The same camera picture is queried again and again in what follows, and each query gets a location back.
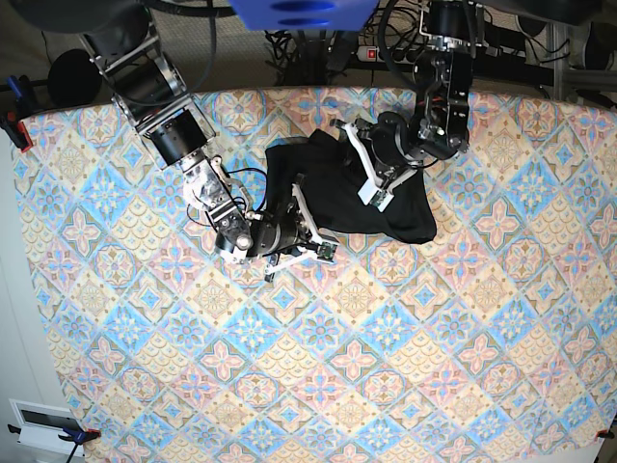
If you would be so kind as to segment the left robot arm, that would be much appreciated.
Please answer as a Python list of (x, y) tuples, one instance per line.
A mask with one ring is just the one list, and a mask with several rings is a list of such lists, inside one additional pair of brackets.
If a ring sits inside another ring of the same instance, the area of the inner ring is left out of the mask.
[(414, 112), (405, 120), (384, 112), (374, 123), (332, 120), (361, 161), (366, 180), (358, 195), (365, 204), (384, 207), (394, 191), (427, 168), (426, 157), (445, 161), (469, 147), (469, 89), (481, 39), (477, 9), (470, 1), (430, 1), (419, 8), (420, 47), (411, 73), (394, 61), (386, 29), (395, 9), (383, 9), (378, 48), (388, 70), (415, 95)]

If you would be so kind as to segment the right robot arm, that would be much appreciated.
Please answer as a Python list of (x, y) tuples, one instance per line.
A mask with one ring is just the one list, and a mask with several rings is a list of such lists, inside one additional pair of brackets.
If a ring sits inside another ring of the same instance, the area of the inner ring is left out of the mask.
[(244, 184), (211, 151), (215, 133), (162, 51), (146, 7), (120, 7), (81, 40), (142, 145), (182, 172), (184, 200), (215, 231), (224, 260), (266, 258), (266, 280), (304, 260), (332, 260), (336, 244), (319, 232), (309, 212), (303, 175), (284, 183), (281, 193), (274, 191), (278, 182), (267, 179), (270, 191), (254, 206)]

